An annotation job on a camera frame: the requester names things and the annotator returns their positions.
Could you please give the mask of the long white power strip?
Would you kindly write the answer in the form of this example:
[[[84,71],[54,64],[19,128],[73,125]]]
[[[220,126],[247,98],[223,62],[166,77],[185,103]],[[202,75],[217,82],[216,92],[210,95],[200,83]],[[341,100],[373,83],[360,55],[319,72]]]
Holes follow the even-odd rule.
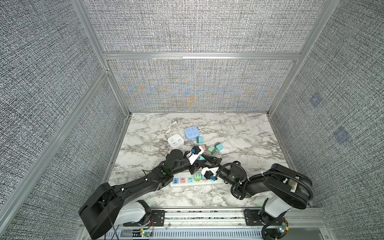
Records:
[[[195,180],[193,176],[181,176],[174,177],[173,181],[170,184],[172,188],[178,187],[194,187],[194,186],[202,186],[202,185],[221,185],[224,184],[224,181],[218,179],[216,181],[213,180]]]

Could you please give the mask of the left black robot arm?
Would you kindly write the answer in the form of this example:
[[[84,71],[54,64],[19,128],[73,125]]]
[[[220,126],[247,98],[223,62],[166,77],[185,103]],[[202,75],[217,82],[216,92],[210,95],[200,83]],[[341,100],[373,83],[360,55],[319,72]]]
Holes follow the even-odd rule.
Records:
[[[79,216],[91,239],[100,238],[112,228],[124,205],[166,187],[173,181],[175,174],[186,170],[194,174],[206,163],[216,167],[222,161],[221,158],[203,154],[204,160],[197,160],[191,165],[186,158],[188,153],[172,150],[166,155],[166,159],[147,175],[132,182],[114,186],[109,183],[101,184],[79,209]]]

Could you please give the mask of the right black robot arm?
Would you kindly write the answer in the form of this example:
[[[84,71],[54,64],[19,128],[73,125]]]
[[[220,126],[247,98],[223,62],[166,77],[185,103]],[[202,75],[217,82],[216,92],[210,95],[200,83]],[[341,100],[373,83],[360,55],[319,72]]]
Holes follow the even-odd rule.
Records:
[[[260,210],[244,210],[247,226],[260,226],[264,240],[280,240],[289,231],[285,214],[291,209],[304,210],[314,197],[309,177],[273,164],[265,172],[249,177],[239,162],[219,165],[204,174],[208,180],[222,179],[231,185],[230,192],[238,200],[272,192]]]

